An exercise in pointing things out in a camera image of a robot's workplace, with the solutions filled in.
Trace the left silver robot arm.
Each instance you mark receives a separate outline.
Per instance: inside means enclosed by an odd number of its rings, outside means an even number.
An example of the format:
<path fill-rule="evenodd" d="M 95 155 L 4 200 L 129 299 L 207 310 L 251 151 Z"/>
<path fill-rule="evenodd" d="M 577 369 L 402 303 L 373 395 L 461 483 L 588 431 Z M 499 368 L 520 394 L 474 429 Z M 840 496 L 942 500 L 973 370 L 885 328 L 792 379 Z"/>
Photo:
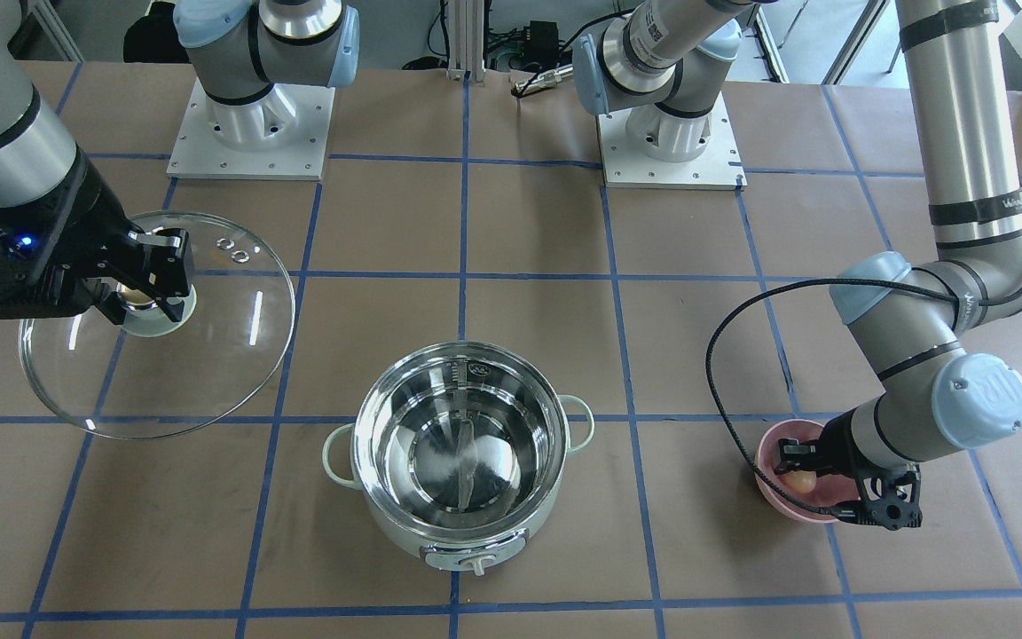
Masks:
<path fill-rule="evenodd" d="M 702 143 L 658 125 L 706 120 L 738 50 L 747 1 L 645 1 L 570 40 L 580 105 L 632 110 L 667 162 Z M 810 436 L 780 439 L 749 468 L 803 512 L 885 529 L 921 524 L 920 466 L 1022 428 L 1022 376 L 961 336 L 1022 312 L 1022 181 L 998 56 L 994 1 L 898 1 L 937 258 L 880 252 L 821 280 L 883 393 Z"/>

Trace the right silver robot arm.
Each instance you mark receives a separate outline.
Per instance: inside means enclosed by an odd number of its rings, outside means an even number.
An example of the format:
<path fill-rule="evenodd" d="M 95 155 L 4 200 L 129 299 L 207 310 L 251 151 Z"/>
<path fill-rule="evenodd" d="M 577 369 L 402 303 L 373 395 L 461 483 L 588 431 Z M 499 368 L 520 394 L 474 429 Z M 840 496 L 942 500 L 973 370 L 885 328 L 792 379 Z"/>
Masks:
<path fill-rule="evenodd" d="M 145 221 L 127 209 L 103 177 L 130 186 L 135 170 L 157 170 L 142 206 L 173 209 L 177 193 L 171 148 L 186 145 L 192 117 L 210 134 L 201 158 L 234 174 L 244 161 L 245 185 L 273 179 L 293 142 L 307 221 L 303 240 L 276 239 L 289 287 L 301 294 L 317 257 L 316 223 L 327 158 L 327 127 L 310 115 L 335 104 L 297 96 L 299 86 L 335 90 L 356 78 L 362 25 L 349 1 L 175 1 L 162 18 L 178 29 L 188 61 L 90 62 L 17 60 L 11 40 L 33 1 L 0 1 L 0 320 L 74 317 L 98 309 L 124 324 L 129 292 L 161 308 L 170 327 L 193 309 L 202 274 L 222 276 L 228 260 L 198 266 L 186 223 Z"/>

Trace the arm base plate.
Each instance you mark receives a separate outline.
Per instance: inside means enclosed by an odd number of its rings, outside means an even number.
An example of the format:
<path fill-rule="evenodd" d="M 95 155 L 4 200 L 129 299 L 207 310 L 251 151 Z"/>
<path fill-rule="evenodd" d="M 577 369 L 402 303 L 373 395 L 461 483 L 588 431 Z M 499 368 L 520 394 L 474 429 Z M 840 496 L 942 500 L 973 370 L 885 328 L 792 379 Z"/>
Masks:
<path fill-rule="evenodd" d="M 228 106 L 196 83 L 166 171 L 177 179 L 319 182 L 335 93 L 275 84 L 253 104 Z"/>
<path fill-rule="evenodd" d="M 608 187 L 735 190 L 747 185 L 725 96 L 698 118 L 656 105 L 597 117 Z"/>

